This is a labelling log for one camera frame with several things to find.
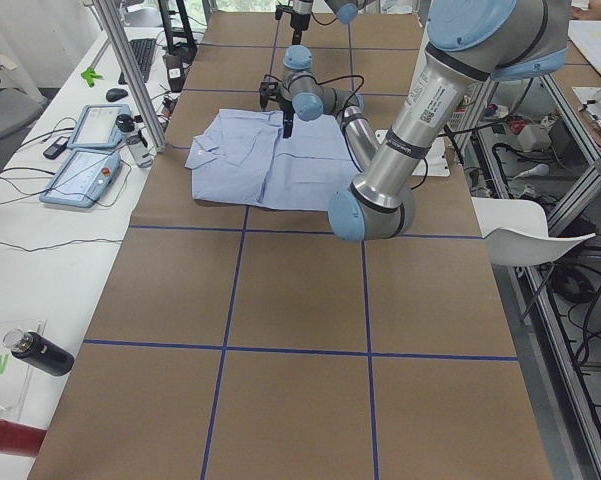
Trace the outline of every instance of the black keyboard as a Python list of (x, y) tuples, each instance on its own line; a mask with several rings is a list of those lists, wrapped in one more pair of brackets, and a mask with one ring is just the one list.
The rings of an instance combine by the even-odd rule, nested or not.
[[(136, 57), (138, 67), (140, 67), (140, 73), (144, 78), (145, 83), (149, 80), (149, 72), (151, 71), (151, 65), (153, 64), (153, 53), (156, 50), (156, 39), (155, 38), (135, 38), (129, 41), (131, 50)], [(124, 79), (124, 73), (120, 72), (120, 78), (118, 79), (120, 85), (126, 85), (127, 82)]]

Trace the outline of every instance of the white tabletop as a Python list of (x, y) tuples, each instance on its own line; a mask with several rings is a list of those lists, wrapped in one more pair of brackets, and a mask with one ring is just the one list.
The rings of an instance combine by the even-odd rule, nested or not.
[[(130, 38), (153, 38), (160, 31), (155, 28), (131, 28), (127, 34)], [(103, 79), (96, 80), (95, 86), (89, 88), (80, 77), (80, 73), (96, 56), (104, 38), (102, 34), (87, 52), (27, 138), (52, 130), (62, 117), (77, 119), (85, 105), (107, 103), (105, 93), (119, 86), (117, 80), (120, 73), (111, 47), (95, 68), (104, 76)], [(156, 48), (151, 75), (146, 84), (151, 97), (164, 91), (161, 85), (168, 87), (161, 55), (162, 50)], [(156, 107), (160, 105), (161, 98), (154, 100)], [(131, 95), (118, 103), (129, 104), (134, 115), (139, 113)], [(66, 121), (60, 127), (72, 125), (73, 122)], [(35, 142), (23, 148), (13, 156), (7, 167), (56, 171), (68, 152), (56, 160), (47, 160), (42, 152), (50, 144)], [(121, 150), (121, 156), (131, 167), (122, 165), (120, 175), (100, 199), (103, 204), (110, 204), (120, 189), (124, 188), (112, 206), (58, 208), (41, 203), (37, 196), (1, 205), (0, 241), (36, 248), (75, 239), (121, 240), (148, 175), (147, 170), (135, 166), (126, 148)], [(123, 185), (129, 169), (126, 185)], [(43, 190), (50, 179), (47, 175), (26, 170), (10, 171), (5, 176), (20, 178), (14, 182), (25, 192)], [(20, 193), (0, 180), (0, 202), (19, 197), (22, 197)], [(44, 320), (44, 336), (77, 354), (119, 247), (119, 243), (82, 243), (26, 253), (0, 245), (0, 322)], [(68, 375), (57, 378), (33, 369), (19, 422), (47, 428), (67, 378)], [(27, 478), (32, 465), (33, 459), (0, 454), (0, 480), (23, 480)]]

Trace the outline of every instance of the red can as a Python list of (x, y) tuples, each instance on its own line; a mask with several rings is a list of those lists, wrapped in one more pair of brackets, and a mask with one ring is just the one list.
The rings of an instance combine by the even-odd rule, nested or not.
[(0, 419), (0, 453), (35, 457), (47, 431)]

